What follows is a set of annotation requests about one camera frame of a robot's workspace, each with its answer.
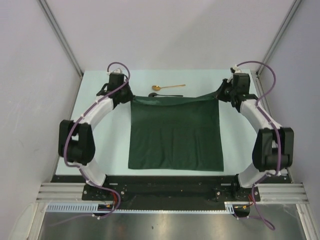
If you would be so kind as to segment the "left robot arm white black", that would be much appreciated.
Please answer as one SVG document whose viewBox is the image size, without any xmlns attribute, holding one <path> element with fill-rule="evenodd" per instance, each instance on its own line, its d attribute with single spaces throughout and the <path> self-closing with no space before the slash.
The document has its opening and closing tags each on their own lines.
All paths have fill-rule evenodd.
<svg viewBox="0 0 320 240">
<path fill-rule="evenodd" d="M 58 154 L 69 168 L 80 171 L 85 181 L 94 186 L 93 194 L 100 200 L 110 196 L 111 188 L 104 184 L 106 174 L 95 160 L 96 145 L 93 131 L 117 105 L 134 97 L 129 77 L 119 69 L 108 74 L 109 81 L 96 94 L 94 103 L 78 120 L 62 120 L 59 124 Z"/>
</svg>

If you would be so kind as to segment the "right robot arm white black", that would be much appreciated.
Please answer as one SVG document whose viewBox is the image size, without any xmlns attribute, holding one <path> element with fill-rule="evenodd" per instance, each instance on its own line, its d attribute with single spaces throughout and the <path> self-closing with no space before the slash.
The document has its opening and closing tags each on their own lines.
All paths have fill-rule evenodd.
<svg viewBox="0 0 320 240">
<path fill-rule="evenodd" d="M 249 74 L 234 70 L 223 79 L 216 92 L 219 101 L 231 103 L 251 124 L 256 132 L 252 163 L 234 178 L 231 196 L 242 201 L 257 184 L 270 177 L 279 177 L 282 170 L 293 163 L 294 131 L 276 122 L 260 105 L 255 94 L 250 94 Z"/>
</svg>

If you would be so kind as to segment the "dark green cloth napkin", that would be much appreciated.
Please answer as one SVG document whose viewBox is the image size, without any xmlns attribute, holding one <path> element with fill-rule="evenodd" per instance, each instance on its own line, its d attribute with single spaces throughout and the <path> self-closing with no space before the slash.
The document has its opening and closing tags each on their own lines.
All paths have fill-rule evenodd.
<svg viewBox="0 0 320 240">
<path fill-rule="evenodd" d="M 198 97 L 136 96 L 130 113 L 129 169 L 224 171 L 214 92 Z"/>
</svg>

